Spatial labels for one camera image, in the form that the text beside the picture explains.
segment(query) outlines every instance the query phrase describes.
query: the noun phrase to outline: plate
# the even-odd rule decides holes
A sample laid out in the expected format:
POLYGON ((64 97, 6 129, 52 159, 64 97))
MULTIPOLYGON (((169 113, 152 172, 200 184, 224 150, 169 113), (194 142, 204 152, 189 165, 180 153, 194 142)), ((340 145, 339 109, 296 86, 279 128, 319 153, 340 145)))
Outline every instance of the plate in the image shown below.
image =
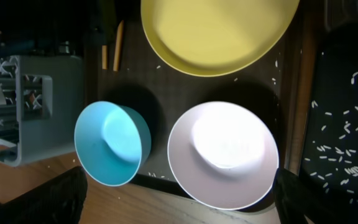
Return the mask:
POLYGON ((268 52, 299 0, 143 0, 142 23, 157 55, 190 75, 238 71, 268 52))
POLYGON ((217 101, 195 106, 178 119, 168 140, 168 161, 177 182, 195 200, 217 209, 238 210, 257 203, 270 191, 278 168, 278 150, 269 129, 255 114, 238 105, 217 101), (237 116, 239 122, 260 136, 263 142, 254 144, 263 147, 258 148, 263 153, 257 165, 253 164, 251 169, 250 166, 220 169, 195 149, 192 132, 195 123, 216 110, 237 116))

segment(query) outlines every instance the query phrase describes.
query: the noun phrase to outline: black object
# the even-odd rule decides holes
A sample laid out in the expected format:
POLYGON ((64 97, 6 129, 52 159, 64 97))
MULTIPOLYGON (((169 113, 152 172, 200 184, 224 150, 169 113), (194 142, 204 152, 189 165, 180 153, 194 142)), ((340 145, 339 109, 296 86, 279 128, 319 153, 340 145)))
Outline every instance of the black object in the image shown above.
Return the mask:
MULTIPOLYGON (((114 5, 114 0, 103 0, 103 5, 114 5)), ((106 34, 113 35, 110 20, 103 19, 100 1, 0 0, 0 58, 58 55, 66 41, 69 54, 81 55, 83 44, 103 44, 106 34)))
POLYGON ((74 167, 8 203, 0 203, 0 224, 78 223, 87 188, 84 169, 74 167))
POLYGON ((358 223, 358 208, 319 197, 285 169, 277 169, 273 196, 282 224, 307 224, 305 216, 315 224, 358 223))
POLYGON ((313 91, 310 103, 315 100, 318 107, 310 107, 308 123, 303 145, 303 157, 300 169, 301 181, 310 187, 315 194, 330 201, 358 208, 358 176, 349 175, 344 170, 358 166, 358 23, 347 24, 334 30, 322 43, 317 53, 313 91), (351 124, 347 133, 344 129, 346 122, 351 124), (317 150, 323 145, 331 147, 325 152, 317 150), (338 154, 336 148, 344 154, 338 154), (346 149, 353 149, 351 156, 346 149), (337 159, 328 161, 320 156, 337 159), (326 194, 323 185, 328 183, 329 192, 326 194))

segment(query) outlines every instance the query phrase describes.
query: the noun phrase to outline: wooden surface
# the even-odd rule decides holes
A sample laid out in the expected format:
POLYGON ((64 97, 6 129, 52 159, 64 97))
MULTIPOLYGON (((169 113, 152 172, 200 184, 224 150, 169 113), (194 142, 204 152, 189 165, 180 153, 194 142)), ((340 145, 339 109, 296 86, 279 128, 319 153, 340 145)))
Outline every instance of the wooden surface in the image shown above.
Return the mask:
POLYGON ((323 1, 303 1, 303 3, 302 57, 290 155, 290 171, 294 174, 298 174, 302 157, 316 51, 318 44, 326 35, 323 22, 323 1))
MULTIPOLYGON (((75 153, 16 168, 0 164, 0 202, 8 202, 79 165, 75 153)), ((106 187, 88 176, 80 223, 280 223, 280 220, 275 208, 258 215, 220 211, 132 184, 106 187)))

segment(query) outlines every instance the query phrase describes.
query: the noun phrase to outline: dark surface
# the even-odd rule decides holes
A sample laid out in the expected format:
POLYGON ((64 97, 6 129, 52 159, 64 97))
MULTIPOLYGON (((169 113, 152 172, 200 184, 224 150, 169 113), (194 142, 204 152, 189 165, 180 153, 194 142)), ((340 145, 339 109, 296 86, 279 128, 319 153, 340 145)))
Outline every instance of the dark surface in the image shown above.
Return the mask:
POLYGON ((316 196, 295 174, 278 169, 273 183, 273 195, 282 224, 358 223, 358 208, 334 203, 316 196))
POLYGON ((0 224, 80 221, 88 183, 82 167, 74 167, 35 189, 0 203, 0 224))
POLYGON ((82 43, 95 42, 101 23, 99 1, 0 0, 0 58, 10 55, 60 54, 62 42, 82 55, 82 43))
POLYGON ((306 128, 303 160, 300 169, 300 179, 305 185, 310 186, 313 192, 332 202, 343 203, 348 207, 358 208, 358 177, 353 177, 344 171, 344 168, 358 166, 358 111, 354 106, 358 106, 358 75, 355 84, 351 85, 351 78, 354 72, 358 71, 358 24, 349 24, 333 32, 322 44, 316 58, 316 73, 313 81, 313 92, 310 103, 316 100, 317 108, 310 107, 308 124, 306 128), (350 113, 343 115, 343 111, 349 110, 350 113), (350 134, 344 130, 344 125, 348 121, 350 134), (344 139, 338 137, 346 134, 344 139), (327 145, 332 149, 320 152, 317 146, 327 145), (357 152, 352 156, 335 153, 335 148, 340 148, 343 152, 346 149, 354 149, 357 152), (339 159, 339 163, 329 162, 320 159, 319 156, 339 159), (344 160, 351 161, 352 164, 344 163, 344 160), (317 172, 326 177, 325 180, 317 178, 317 175, 310 177, 310 173, 317 172), (348 184, 340 185, 344 179, 349 179, 348 184), (329 192, 325 194, 322 188, 324 183, 328 183, 329 192), (354 194, 349 194, 346 190, 353 190, 354 194))
MULTIPOLYGON (((100 60, 99 52, 95 49, 88 50, 85 59, 86 70, 89 71, 87 82, 90 83, 87 84, 86 102, 108 100, 129 106, 137 110, 149 125, 153 139, 152 152, 132 183, 188 197, 176 183, 168 164, 168 136, 176 120, 185 111, 213 100, 237 103, 260 117, 275 137, 280 165, 284 166, 288 162, 288 138, 291 136, 293 120, 291 114, 294 113, 296 100, 296 69, 300 57, 300 44, 296 35, 300 33, 297 29, 300 18, 294 20, 271 51, 252 65, 223 77, 201 78, 176 71, 155 54, 142 28, 140 2, 130 2, 131 7, 127 7, 129 11, 121 70, 117 73, 102 71, 97 61, 100 60)), ((272 196, 268 194, 262 203, 244 211, 254 212, 271 203, 272 196)))

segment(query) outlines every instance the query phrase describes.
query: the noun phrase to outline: dark tray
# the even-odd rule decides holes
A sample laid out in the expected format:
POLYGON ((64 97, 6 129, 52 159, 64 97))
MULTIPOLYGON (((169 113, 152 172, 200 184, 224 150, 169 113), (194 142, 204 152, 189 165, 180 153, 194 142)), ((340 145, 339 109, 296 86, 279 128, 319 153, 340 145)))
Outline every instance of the dark tray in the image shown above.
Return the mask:
MULTIPOLYGON (((133 184, 189 198, 170 170, 168 136, 185 111, 207 101, 228 101, 255 113, 274 135, 280 166, 288 168, 301 55, 299 15, 260 60, 230 75, 201 78, 173 69, 152 50, 142 27, 140 1, 130 1, 126 10, 119 72, 102 70, 100 51, 86 49, 86 103, 107 100, 129 106, 138 111, 149 125, 152 151, 131 181, 133 184)), ((272 202, 271 194, 268 194, 260 203, 243 211, 258 211, 272 202)))
POLYGON ((358 106, 358 75, 352 85, 351 78, 354 72, 358 72, 358 23, 348 24, 333 31, 321 44, 317 53, 310 103, 315 100, 318 107, 310 106, 308 113, 299 176, 317 197, 349 205, 351 212, 358 214, 358 176, 349 175, 344 170, 358 166, 358 111, 354 108, 358 106), (350 134, 344 130, 346 121, 351 124, 348 127, 350 134), (325 149, 325 152, 318 151, 317 147, 322 145, 327 145, 331 149, 325 149), (340 155, 336 153, 335 147, 342 152, 346 149, 353 149, 356 152, 349 152, 351 156, 346 153, 340 155), (337 161, 320 159, 320 156, 337 161), (349 179, 349 182, 341 185, 341 181, 345 179, 349 179), (353 190, 354 193, 350 194, 347 190, 353 190))

